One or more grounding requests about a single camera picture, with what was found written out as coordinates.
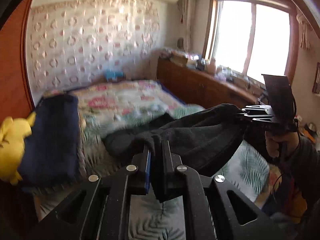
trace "wooden shelf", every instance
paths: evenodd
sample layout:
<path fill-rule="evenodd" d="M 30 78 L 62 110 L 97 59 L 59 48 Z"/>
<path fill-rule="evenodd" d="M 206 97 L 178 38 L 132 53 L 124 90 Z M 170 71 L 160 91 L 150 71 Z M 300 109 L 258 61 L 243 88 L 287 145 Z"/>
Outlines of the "wooden shelf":
<path fill-rule="evenodd" d="M 170 60 L 158 60 L 157 78 L 188 104 L 209 108 L 230 103 L 242 108 L 257 102 L 254 95 L 231 83 L 218 81 L 212 75 L 199 70 L 178 66 Z"/>

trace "window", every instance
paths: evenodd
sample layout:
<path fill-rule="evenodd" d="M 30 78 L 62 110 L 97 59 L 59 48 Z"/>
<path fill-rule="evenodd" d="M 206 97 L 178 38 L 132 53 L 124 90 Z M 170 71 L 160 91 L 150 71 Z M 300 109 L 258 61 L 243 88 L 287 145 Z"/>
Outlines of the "window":
<path fill-rule="evenodd" d="M 292 82 L 299 30 L 290 6 L 282 0 L 212 0 L 204 56 L 261 83 L 261 74 L 287 75 Z"/>

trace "patterned wallpaper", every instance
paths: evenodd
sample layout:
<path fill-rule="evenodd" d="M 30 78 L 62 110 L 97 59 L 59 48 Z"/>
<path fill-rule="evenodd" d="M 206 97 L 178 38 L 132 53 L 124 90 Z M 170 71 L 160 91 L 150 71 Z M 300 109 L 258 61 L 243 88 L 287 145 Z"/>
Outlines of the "patterned wallpaper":
<path fill-rule="evenodd" d="M 73 0 L 31 8 L 26 60 L 31 91 L 75 88 L 101 80 L 103 70 L 145 78 L 159 35 L 148 0 Z"/>

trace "curtain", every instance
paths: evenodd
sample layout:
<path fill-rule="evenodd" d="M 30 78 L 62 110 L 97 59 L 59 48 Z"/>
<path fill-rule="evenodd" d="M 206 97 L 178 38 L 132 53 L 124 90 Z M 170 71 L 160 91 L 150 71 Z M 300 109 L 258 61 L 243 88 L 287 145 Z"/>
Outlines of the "curtain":
<path fill-rule="evenodd" d="M 191 50 L 191 25 L 195 15 L 196 0 L 182 1 L 182 23 L 184 26 L 183 48 L 186 52 Z"/>
<path fill-rule="evenodd" d="M 306 17 L 302 14 L 302 12 L 297 9 L 297 21 L 302 26 L 302 36 L 300 47 L 304 50 L 310 49 L 310 39 L 309 32 L 312 30 L 310 23 L 306 19 Z"/>

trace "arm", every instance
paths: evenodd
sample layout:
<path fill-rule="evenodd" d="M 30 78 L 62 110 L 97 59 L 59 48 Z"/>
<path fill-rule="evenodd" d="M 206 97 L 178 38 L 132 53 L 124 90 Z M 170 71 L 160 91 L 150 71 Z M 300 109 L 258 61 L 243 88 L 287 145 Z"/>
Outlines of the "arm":
<path fill-rule="evenodd" d="M 311 142 L 298 134 L 287 133 L 273 136 L 266 132 L 266 145 L 268 154 L 272 157 L 279 156 L 279 142 L 287 143 L 285 162 L 291 174 L 307 201 L 308 208 L 320 198 L 320 153 L 316 151 Z"/>
<path fill-rule="evenodd" d="M 302 137 L 300 145 L 287 161 L 291 174 L 309 208 L 320 198 L 320 153 Z"/>

